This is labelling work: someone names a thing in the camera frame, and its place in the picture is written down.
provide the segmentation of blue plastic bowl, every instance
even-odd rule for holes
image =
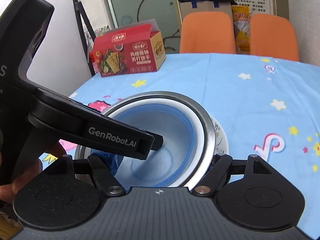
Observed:
[[[139,105],[117,114],[113,119],[160,134],[160,150],[150,151],[144,161],[124,157],[115,178],[130,187],[168,187],[187,169],[193,156],[194,129],[180,110],[164,104]]]

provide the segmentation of biscuit box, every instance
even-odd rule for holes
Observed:
[[[162,36],[155,19],[96,37],[92,54],[102,77],[157,71],[165,60]]]

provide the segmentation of orange chair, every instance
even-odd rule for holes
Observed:
[[[195,12],[182,22],[180,53],[236,53],[233,22],[223,12]]]
[[[279,16],[255,14],[250,20],[250,54],[299,61],[293,26]]]

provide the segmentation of blue tablecloth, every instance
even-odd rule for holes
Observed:
[[[223,126],[229,154],[258,153],[304,195],[298,227],[320,235],[320,68],[246,55],[175,54],[158,72],[102,78],[95,75],[71,95],[103,110],[133,94],[184,94]],[[71,146],[68,153],[74,154]],[[46,157],[44,167],[50,156]]]

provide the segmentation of finger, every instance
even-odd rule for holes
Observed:
[[[66,150],[62,147],[62,145],[59,142],[56,142],[49,149],[47,149],[46,153],[51,154],[57,158],[61,157],[64,154],[67,154]]]
[[[15,194],[12,190],[12,184],[0,186],[0,200],[12,203]]]
[[[28,167],[26,171],[17,177],[12,183],[13,193],[17,194],[28,182],[34,179],[42,170],[42,163],[38,159],[35,164]]]

